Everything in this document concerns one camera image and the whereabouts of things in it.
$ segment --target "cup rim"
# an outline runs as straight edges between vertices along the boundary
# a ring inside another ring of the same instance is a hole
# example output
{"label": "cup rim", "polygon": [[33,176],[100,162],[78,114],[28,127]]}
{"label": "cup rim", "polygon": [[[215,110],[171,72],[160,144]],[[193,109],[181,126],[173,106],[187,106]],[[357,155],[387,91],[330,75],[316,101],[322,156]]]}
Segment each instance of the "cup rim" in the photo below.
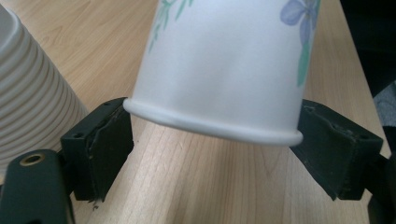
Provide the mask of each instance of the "cup rim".
{"label": "cup rim", "polygon": [[147,105],[131,98],[126,99],[123,102],[123,106],[126,111],[139,118],[187,132],[268,146],[292,147],[303,141],[303,135],[297,129],[284,131],[252,129],[227,123],[213,122],[196,117],[187,117],[180,113]]}
{"label": "cup rim", "polygon": [[4,42],[0,43],[0,63],[18,46],[22,38],[22,25],[18,16],[11,10],[6,8],[12,19],[12,29]]}

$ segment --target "white paper cup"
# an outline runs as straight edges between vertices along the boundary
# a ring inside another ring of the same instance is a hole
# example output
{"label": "white paper cup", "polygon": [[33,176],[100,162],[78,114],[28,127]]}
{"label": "white paper cup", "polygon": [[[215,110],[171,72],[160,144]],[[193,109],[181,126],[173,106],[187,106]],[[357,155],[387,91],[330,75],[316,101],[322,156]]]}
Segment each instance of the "white paper cup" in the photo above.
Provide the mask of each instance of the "white paper cup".
{"label": "white paper cup", "polygon": [[124,107],[166,126],[293,146],[319,0],[159,1]]}
{"label": "white paper cup", "polygon": [[88,111],[21,24],[0,5],[0,176],[30,150],[60,150]]}

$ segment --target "wood grain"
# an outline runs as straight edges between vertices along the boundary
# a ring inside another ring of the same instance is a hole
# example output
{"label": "wood grain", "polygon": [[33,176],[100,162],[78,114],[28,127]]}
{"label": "wood grain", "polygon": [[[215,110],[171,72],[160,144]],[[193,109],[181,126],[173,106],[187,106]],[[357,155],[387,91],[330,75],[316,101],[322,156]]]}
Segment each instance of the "wood grain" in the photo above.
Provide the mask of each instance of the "wood grain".
{"label": "wood grain", "polygon": [[[157,0],[0,0],[90,109],[131,94]],[[338,1],[322,0],[305,98],[384,137]],[[104,203],[78,223],[368,223],[369,193],[333,202],[285,147],[165,128],[133,117],[135,148]],[[383,153],[388,155],[388,145]]]}

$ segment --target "purple flower print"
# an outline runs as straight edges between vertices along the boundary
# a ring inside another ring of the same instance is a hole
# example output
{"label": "purple flower print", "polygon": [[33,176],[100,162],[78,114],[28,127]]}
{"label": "purple flower print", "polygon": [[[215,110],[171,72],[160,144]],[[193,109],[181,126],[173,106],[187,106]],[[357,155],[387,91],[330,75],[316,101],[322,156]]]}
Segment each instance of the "purple flower print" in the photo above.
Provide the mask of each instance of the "purple flower print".
{"label": "purple flower print", "polygon": [[289,0],[280,13],[280,19],[287,25],[296,25],[301,18],[300,39],[302,45],[309,42],[317,26],[319,0]]}
{"label": "purple flower print", "polygon": [[280,19],[289,26],[300,24],[300,40],[303,46],[298,64],[297,86],[305,84],[311,56],[311,35],[317,27],[320,0],[289,0],[280,12]]}

